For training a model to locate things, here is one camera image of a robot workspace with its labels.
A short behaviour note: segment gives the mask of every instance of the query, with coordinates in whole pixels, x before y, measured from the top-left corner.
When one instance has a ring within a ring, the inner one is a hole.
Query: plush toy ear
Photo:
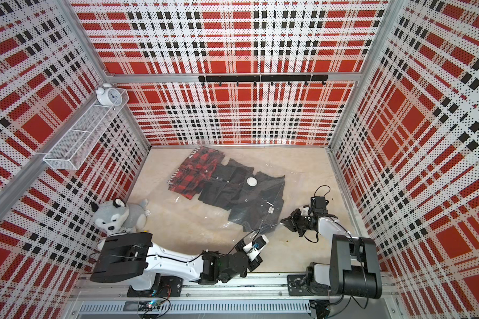
[[[90,202],[90,207],[92,208],[93,212],[97,212],[99,206],[95,202]]]
[[[124,207],[125,204],[124,202],[120,199],[120,198],[116,198],[114,201],[113,201],[113,206],[116,207],[116,208],[119,208],[119,207]]]

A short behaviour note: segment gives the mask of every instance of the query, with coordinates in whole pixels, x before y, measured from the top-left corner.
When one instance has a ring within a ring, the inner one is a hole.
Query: clock face
[[[110,101],[117,101],[121,97],[121,94],[117,90],[108,90],[108,98]]]

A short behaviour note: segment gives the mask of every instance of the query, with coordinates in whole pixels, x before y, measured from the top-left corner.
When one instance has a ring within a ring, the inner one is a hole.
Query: folded clothes
[[[253,174],[254,168],[233,159],[227,165],[219,164],[209,182],[204,185],[199,201],[231,210],[228,220],[243,225],[243,231],[261,229],[260,233],[274,230],[284,201],[284,176],[271,177],[262,172]],[[257,184],[250,186],[249,177]]]
[[[195,148],[167,181],[168,189],[191,200],[202,191],[224,157],[219,150],[205,146]]]
[[[245,176],[252,175],[253,172],[253,167],[244,166],[233,159],[227,165],[219,164],[209,182],[204,185],[199,201],[225,210],[231,209],[246,181]]]
[[[244,232],[250,232],[259,229],[260,234],[265,234],[275,230],[278,225],[278,219],[284,201],[282,200],[284,186],[286,184],[284,176],[271,177],[262,172],[255,175],[257,180],[255,186],[250,186],[246,182],[234,203],[228,220],[243,226]]]

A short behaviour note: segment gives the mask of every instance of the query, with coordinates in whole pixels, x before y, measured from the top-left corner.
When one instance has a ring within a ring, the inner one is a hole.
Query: stuffed husky toy
[[[147,200],[140,205],[126,205],[121,199],[107,201],[99,206],[91,202],[96,226],[102,229],[107,236],[117,233],[136,233],[146,224],[148,211]]]

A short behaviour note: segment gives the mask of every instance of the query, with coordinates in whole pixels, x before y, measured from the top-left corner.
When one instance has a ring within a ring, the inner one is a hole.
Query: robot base
[[[126,296],[128,297],[152,297],[159,292],[156,297],[167,297],[168,289],[165,287],[169,285],[171,287],[171,297],[179,297],[181,295],[181,289],[183,287],[183,279],[176,276],[160,276],[156,274],[154,284],[149,290],[134,290],[131,286],[128,289]]]
[[[313,269],[316,263],[312,262],[305,276],[287,275],[287,289],[289,296],[329,296],[329,286],[320,284],[314,279]]]

